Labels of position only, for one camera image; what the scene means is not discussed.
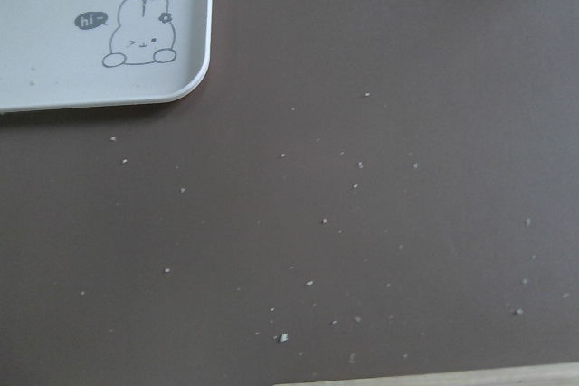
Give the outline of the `cream rabbit tray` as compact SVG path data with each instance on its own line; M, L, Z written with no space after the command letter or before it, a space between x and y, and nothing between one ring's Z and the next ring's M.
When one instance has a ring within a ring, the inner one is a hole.
M4 113L165 103L207 73L213 0L1 0Z

